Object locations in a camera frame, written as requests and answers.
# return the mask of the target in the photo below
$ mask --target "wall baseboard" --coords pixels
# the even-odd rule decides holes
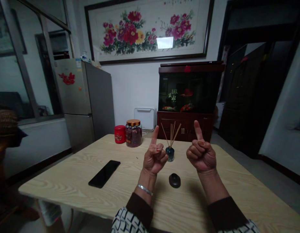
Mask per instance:
[[[71,153],[72,149],[69,148],[56,155],[53,155],[52,157],[49,157],[48,159],[45,159],[42,162],[39,162],[15,175],[12,175],[11,177],[6,179],[6,183],[8,186],[14,185]]]
[[[293,180],[294,182],[300,185],[300,175],[298,175],[297,173],[294,173],[293,171],[289,170],[288,168],[284,167],[283,165],[275,162],[274,160],[264,155],[259,154],[256,159],[262,160],[263,162],[267,163],[268,165],[270,165],[271,167],[273,167],[274,169],[281,172],[289,179]]]

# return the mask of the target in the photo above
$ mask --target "aquarium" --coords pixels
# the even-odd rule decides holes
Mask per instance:
[[[160,73],[159,111],[213,113],[222,72]]]

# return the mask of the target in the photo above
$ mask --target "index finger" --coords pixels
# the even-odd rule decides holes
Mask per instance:
[[[154,131],[153,131],[153,134],[152,134],[151,144],[156,145],[156,139],[157,139],[157,135],[159,134],[159,130],[160,130],[160,127],[156,126]]]
[[[194,121],[194,128],[197,140],[205,141],[203,138],[201,127],[199,126],[199,122],[197,120]]]

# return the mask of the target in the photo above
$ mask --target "jar lid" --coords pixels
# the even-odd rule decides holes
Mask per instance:
[[[124,125],[119,125],[119,126],[115,126],[114,127],[114,131],[123,131],[125,130],[125,126]]]
[[[137,126],[137,125],[140,125],[140,120],[138,120],[138,119],[131,119],[131,120],[128,120],[126,123],[129,126]]]

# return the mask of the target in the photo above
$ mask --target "computer mouse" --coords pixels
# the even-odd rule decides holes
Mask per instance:
[[[180,185],[181,185],[181,179],[180,179],[180,177],[176,173],[171,174],[169,176],[169,184],[173,188],[179,188]]]

